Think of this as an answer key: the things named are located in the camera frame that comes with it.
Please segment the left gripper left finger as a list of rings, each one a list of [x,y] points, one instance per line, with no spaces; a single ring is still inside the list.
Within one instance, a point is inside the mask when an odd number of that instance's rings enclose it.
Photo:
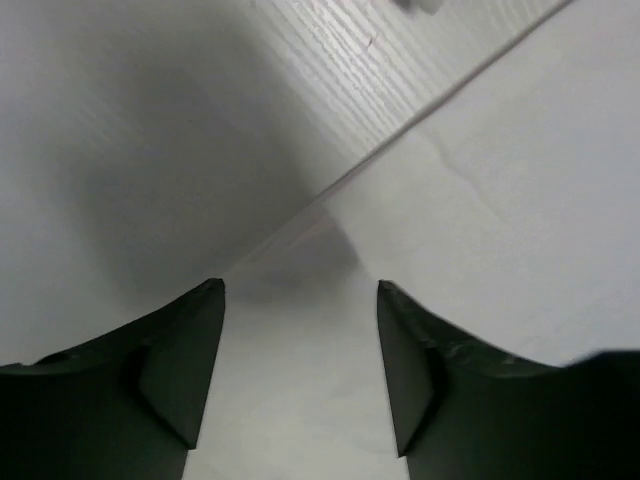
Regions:
[[[3,366],[2,477],[181,478],[224,315],[224,283],[210,279],[93,340]]]

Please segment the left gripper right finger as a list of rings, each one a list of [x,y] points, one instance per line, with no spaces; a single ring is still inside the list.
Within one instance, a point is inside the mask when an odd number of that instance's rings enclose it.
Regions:
[[[398,455],[413,479],[635,479],[639,355],[566,366],[502,350],[390,281],[377,324]]]

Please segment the white t-shirt with robot print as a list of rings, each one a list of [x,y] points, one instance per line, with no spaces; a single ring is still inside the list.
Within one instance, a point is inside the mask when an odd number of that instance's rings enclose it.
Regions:
[[[509,360],[639,346],[639,5],[568,1],[225,275],[189,479],[431,479],[378,292]]]

